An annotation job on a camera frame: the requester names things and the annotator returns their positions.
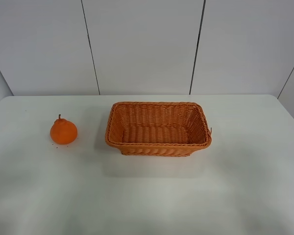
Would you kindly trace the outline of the orange wicker basket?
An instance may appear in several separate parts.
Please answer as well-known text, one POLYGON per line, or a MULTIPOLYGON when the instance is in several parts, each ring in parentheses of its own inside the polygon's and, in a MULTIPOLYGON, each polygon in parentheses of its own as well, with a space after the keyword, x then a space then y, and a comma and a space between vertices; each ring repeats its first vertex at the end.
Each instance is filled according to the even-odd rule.
POLYGON ((117 102, 105 142, 123 155, 185 157, 212 142, 201 106, 194 102, 117 102))

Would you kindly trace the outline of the orange with stem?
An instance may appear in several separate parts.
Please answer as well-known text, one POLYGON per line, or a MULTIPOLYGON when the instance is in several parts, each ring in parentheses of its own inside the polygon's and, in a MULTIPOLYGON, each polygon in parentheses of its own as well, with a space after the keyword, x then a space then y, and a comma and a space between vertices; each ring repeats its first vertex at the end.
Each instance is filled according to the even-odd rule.
POLYGON ((74 123, 61 118, 55 120, 53 126, 50 129, 50 137, 56 143, 60 145, 70 144, 77 138, 78 130, 74 123))

